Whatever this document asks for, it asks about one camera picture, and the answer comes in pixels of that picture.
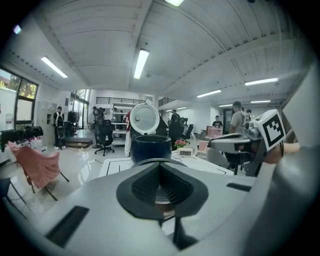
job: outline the black slot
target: black slot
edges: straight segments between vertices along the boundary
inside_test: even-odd
[[[63,248],[88,212],[88,208],[75,206],[45,237]]]

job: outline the tiled floor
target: tiled floor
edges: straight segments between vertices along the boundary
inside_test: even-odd
[[[67,182],[59,175],[47,187],[58,200],[68,196],[84,183],[97,178],[105,159],[125,157],[123,146],[113,146],[112,148],[115,152],[106,151],[105,156],[103,156],[102,151],[94,154],[96,149],[92,148],[92,146],[82,150],[73,148],[59,150],[61,172],[70,182]],[[9,188],[8,197],[32,224],[35,224],[56,203],[44,189],[35,188],[35,194],[33,194],[23,169],[16,163],[7,163],[0,167],[0,178],[11,178],[11,182],[20,195],[23,196],[27,205],[19,199],[12,186]]]

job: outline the fluorescent light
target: fluorescent light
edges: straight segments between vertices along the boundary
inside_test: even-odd
[[[269,78],[269,79],[257,80],[252,82],[245,82],[244,84],[246,86],[253,86],[253,85],[272,83],[272,82],[278,82],[278,81],[279,81],[279,78],[276,77],[276,78]]]
[[[164,0],[164,1],[174,6],[180,6],[184,0]]]
[[[205,94],[198,95],[197,97],[201,98],[201,97],[204,97],[204,96],[208,96],[208,95],[211,95],[211,94],[217,94],[217,93],[221,93],[221,90],[214,90],[212,92],[208,92],[208,93],[205,93]]]
[[[228,105],[220,105],[220,106],[218,106],[218,107],[222,108],[222,107],[231,107],[231,106],[232,106],[232,104],[228,104]]]
[[[251,103],[269,103],[271,100],[257,100],[257,101],[251,101]]]
[[[16,25],[13,29],[13,32],[16,33],[16,34],[19,34],[21,31],[21,28],[19,27],[19,25]]]
[[[133,75],[135,79],[140,79],[140,76],[146,64],[148,55],[149,55],[149,52],[146,51],[145,49],[140,50],[138,60],[136,61],[134,75]]]
[[[52,68],[55,72],[57,72],[60,76],[62,76],[63,78],[67,78],[68,76],[63,73],[59,68],[57,68],[55,66],[55,64],[53,64],[47,57],[43,57],[41,59],[45,64],[47,64],[50,68]]]

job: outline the dark blue pot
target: dark blue pot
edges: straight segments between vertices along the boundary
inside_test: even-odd
[[[171,159],[171,138],[163,135],[141,135],[132,139],[131,159],[134,163],[152,158]]]

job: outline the black office chair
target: black office chair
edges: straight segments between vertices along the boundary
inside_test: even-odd
[[[169,126],[169,137],[171,138],[172,150],[176,150],[175,142],[176,140],[182,139],[185,126],[180,122],[171,122]]]
[[[189,127],[188,127],[188,130],[186,131],[186,133],[182,134],[182,140],[185,141],[186,143],[190,144],[190,142],[187,141],[187,140],[190,139],[190,137],[191,137],[190,135],[191,135],[191,132],[192,132],[193,129],[194,129],[194,125],[190,124]]]
[[[101,123],[98,123],[98,132],[99,132],[99,144],[102,145],[102,147],[94,152],[94,154],[97,154],[98,151],[103,150],[103,156],[106,155],[106,150],[112,151],[114,153],[115,151],[110,147],[112,142],[114,141],[112,137],[113,132],[113,126],[111,124],[111,120],[101,120]]]

